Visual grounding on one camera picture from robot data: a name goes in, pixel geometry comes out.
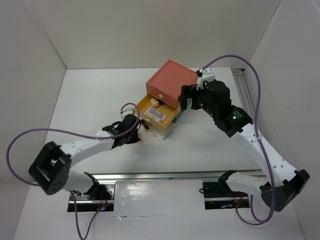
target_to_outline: open drawer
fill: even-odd
[[[150,100],[155,98],[149,93],[137,104],[140,110],[140,117],[152,126],[165,130],[177,115],[177,109],[169,104],[163,104],[157,108],[151,107]]]

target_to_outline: white label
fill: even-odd
[[[145,114],[147,114],[153,120],[157,121],[159,124],[161,124],[167,117],[163,113],[155,110],[153,107],[149,107]]]

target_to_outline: blue pen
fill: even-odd
[[[177,131],[181,126],[177,126],[175,129],[173,129],[172,131],[170,131],[167,135],[165,135],[162,140],[167,140],[167,138],[169,138],[172,134],[174,134],[175,131]]]

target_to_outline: robotic arm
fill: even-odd
[[[256,161],[266,177],[254,177],[229,170],[219,178],[224,192],[244,192],[261,196],[271,207],[272,193],[270,174],[258,140],[261,140],[272,167],[276,190],[275,211],[280,212],[304,188],[310,176],[305,170],[298,171],[270,145],[264,136],[254,131],[251,117],[240,107],[231,104],[230,90],[222,81],[215,79],[212,68],[197,71],[198,81],[184,85],[178,98],[181,110],[187,109],[187,100],[192,99],[191,109],[203,109],[213,118],[215,125],[238,143]]]
[[[29,174],[47,195],[65,189],[84,193],[89,195],[90,199],[100,199],[99,192],[108,196],[105,186],[99,184],[90,173],[78,173],[70,168],[100,152],[138,142],[140,139],[137,127],[122,137],[100,139],[124,133],[135,124],[136,120],[136,116],[127,113],[122,121],[98,131],[94,135],[96,139],[82,139],[63,145],[57,145],[53,141],[48,142],[29,168]]]

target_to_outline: white wall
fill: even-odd
[[[280,0],[24,0],[68,69],[196,67],[250,58]],[[222,60],[217,67],[244,67]]]
[[[320,226],[320,0],[317,3],[282,0],[251,59],[261,76],[263,134],[289,162],[311,175],[293,201],[305,240],[319,239]],[[255,102],[251,71],[246,80]]]
[[[21,0],[0,1],[0,233],[13,239],[29,187],[9,172],[9,142],[30,128],[48,127],[65,67]],[[46,133],[21,139],[12,149],[14,169],[28,178],[28,168]]]

